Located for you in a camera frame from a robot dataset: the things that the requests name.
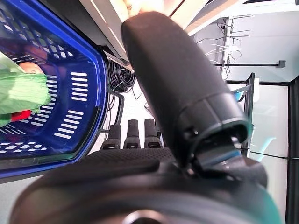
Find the black post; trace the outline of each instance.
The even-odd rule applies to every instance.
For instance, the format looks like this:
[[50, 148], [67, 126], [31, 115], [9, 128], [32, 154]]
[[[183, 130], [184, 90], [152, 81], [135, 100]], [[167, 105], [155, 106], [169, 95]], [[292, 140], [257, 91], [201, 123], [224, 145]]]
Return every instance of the black post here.
[[[289, 157], [299, 157], [299, 76], [289, 85]], [[299, 161], [288, 160], [285, 221], [299, 223]]]
[[[250, 85], [249, 90], [245, 95], [244, 113], [248, 117], [249, 123], [252, 124], [252, 111], [253, 111], [253, 93], [254, 93], [254, 78], [255, 74], [252, 72], [249, 78], [246, 80], [246, 85]], [[250, 148], [251, 137], [247, 141], [241, 144], [242, 154], [247, 156]]]

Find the wall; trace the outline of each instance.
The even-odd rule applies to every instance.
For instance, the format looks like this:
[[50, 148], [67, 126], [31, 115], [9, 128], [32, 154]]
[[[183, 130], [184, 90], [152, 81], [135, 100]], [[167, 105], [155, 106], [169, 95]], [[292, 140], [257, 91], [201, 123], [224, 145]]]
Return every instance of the wall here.
[[246, 80], [251, 72], [261, 81], [290, 82], [299, 74], [299, 12], [257, 14], [235, 19], [233, 31], [248, 32], [233, 35], [240, 37], [242, 57], [236, 63], [277, 63], [286, 60], [286, 67], [230, 67], [229, 80]]

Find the black frame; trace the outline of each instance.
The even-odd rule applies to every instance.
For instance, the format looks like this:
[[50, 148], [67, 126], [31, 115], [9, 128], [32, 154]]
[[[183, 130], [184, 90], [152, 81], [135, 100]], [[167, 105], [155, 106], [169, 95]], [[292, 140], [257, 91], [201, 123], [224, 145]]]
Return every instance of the black frame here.
[[[226, 81], [228, 84], [249, 84], [249, 79], [245, 81]], [[288, 127], [288, 171], [287, 171], [287, 193], [285, 221], [287, 224], [299, 224], [299, 76], [291, 82], [260, 82], [260, 85], [288, 86], [289, 97], [289, 127]], [[251, 114], [252, 106], [245, 102], [244, 111]]]

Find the black cable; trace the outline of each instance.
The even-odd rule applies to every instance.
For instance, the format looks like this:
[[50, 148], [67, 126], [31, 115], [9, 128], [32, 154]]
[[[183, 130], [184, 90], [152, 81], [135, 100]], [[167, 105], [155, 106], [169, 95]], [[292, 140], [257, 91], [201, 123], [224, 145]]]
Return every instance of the black cable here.
[[284, 159], [284, 160], [299, 160], [299, 157], [284, 157], [284, 156], [270, 155], [270, 154], [265, 154], [265, 153], [258, 153], [258, 152], [254, 152], [254, 151], [250, 151], [250, 153], [266, 155], [266, 156], [275, 157], [275, 158]]
[[234, 45], [234, 40], [238, 40], [238, 41], [240, 41], [240, 45], [242, 44], [242, 41], [241, 41], [240, 39], [235, 38], [235, 37], [232, 37], [232, 36], [227, 36], [227, 35], [223, 32], [222, 27], [218, 26], [218, 28], [221, 30], [221, 32], [222, 32], [222, 34], [223, 34], [224, 36], [233, 39], [233, 45]]
[[127, 92], [135, 83], [135, 74], [118, 63], [108, 62], [108, 76], [110, 88], [116, 92]]
[[236, 59], [235, 59], [230, 53], [228, 53], [228, 55], [229, 55], [231, 58], [234, 59], [234, 62], [233, 62], [233, 63], [235, 63], [235, 62], [236, 62]]

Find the white cable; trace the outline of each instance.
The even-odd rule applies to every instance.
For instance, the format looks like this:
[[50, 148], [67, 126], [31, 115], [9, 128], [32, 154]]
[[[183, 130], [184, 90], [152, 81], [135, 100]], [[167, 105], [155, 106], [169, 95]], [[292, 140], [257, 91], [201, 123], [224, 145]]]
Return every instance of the white cable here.
[[214, 45], [214, 46], [217, 46], [217, 47], [223, 47], [223, 48], [229, 48], [229, 46], [222, 46], [222, 45], [214, 44], [214, 43], [210, 43], [210, 45]]
[[221, 51], [218, 51], [218, 52], [211, 52], [211, 53], [209, 53], [209, 54], [206, 54], [206, 56], [208, 56], [208, 55], [211, 55], [211, 54], [218, 54], [218, 53], [221, 53], [221, 52], [224, 52], [225, 50], [221, 50]]
[[207, 52], [205, 55], [209, 55], [211, 52], [213, 52], [213, 51], [215, 51], [215, 50], [221, 50], [221, 49], [224, 49], [224, 48], [216, 48], [216, 49], [214, 49], [214, 50], [211, 50], [211, 51]]
[[220, 64], [219, 62], [217, 62], [217, 61], [214, 61], [214, 60], [210, 60], [211, 62], [215, 62], [215, 63], [217, 63], [217, 64]]

